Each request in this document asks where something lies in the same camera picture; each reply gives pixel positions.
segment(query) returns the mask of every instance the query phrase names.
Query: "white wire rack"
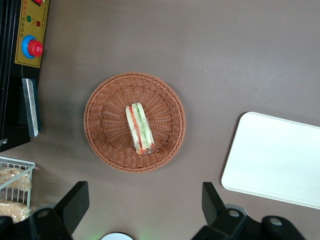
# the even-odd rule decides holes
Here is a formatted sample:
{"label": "white wire rack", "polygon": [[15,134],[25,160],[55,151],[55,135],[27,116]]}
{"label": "white wire rack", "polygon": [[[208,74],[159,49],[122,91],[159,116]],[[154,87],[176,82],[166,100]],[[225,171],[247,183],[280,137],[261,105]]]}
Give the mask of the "white wire rack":
{"label": "white wire rack", "polygon": [[13,183],[14,181],[21,178],[23,175],[27,173],[30,174],[30,181],[31,181],[32,170],[35,168],[36,164],[31,161],[23,161],[23,160],[18,160],[14,158],[0,156],[0,166],[10,167],[10,168],[20,168],[24,170],[19,175],[13,177],[9,181],[0,185],[0,191],[1,191],[0,198],[19,202],[19,203],[24,203],[28,207],[30,207],[31,190],[21,191],[19,189],[14,189],[13,187],[8,187],[8,185],[10,185],[11,183]]}

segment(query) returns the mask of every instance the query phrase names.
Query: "plastic wrap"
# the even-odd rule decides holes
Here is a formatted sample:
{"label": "plastic wrap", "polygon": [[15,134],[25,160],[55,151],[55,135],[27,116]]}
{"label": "plastic wrap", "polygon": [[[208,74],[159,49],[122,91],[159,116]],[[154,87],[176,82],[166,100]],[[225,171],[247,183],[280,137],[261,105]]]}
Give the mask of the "plastic wrap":
{"label": "plastic wrap", "polygon": [[14,223],[21,222],[30,216],[31,209],[21,202],[0,199],[0,216],[9,216]]}
{"label": "plastic wrap", "polygon": [[125,112],[136,152],[139,155],[154,153],[155,141],[141,103],[127,106]]}
{"label": "plastic wrap", "polygon": [[[18,167],[0,167],[0,185],[11,180],[15,176],[21,174],[24,170]],[[22,177],[18,178],[14,182],[10,183],[7,187],[19,189],[20,191],[26,192],[32,188],[31,174],[27,172]]]}

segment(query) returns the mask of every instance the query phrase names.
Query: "brown woven basket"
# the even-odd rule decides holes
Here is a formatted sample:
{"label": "brown woven basket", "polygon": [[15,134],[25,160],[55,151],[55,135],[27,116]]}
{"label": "brown woven basket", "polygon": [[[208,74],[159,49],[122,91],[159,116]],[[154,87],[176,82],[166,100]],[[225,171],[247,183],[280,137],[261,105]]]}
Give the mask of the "brown woven basket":
{"label": "brown woven basket", "polygon": [[[128,126],[125,107],[140,102],[157,147],[138,155]],[[110,166],[133,173],[160,168],[178,152],[186,132],[186,117],[176,93],[162,80],[128,72],[104,81],[85,107],[84,130],[95,154]]]}

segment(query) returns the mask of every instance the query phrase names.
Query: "red button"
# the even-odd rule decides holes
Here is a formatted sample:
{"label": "red button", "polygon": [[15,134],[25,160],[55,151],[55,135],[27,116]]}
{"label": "red button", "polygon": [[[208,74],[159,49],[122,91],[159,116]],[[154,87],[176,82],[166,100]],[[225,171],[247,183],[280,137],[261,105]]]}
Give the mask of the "red button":
{"label": "red button", "polygon": [[31,56],[40,57],[42,52],[44,51],[44,47],[41,42],[38,40],[30,40],[28,43],[28,52]]}

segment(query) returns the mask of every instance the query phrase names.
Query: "white cutting board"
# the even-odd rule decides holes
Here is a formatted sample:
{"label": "white cutting board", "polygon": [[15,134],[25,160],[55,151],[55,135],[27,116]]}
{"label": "white cutting board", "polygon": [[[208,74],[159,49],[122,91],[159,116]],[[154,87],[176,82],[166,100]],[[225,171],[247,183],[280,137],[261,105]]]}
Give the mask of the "white cutting board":
{"label": "white cutting board", "polygon": [[245,113],[222,176],[224,188],[320,209],[320,127]]}

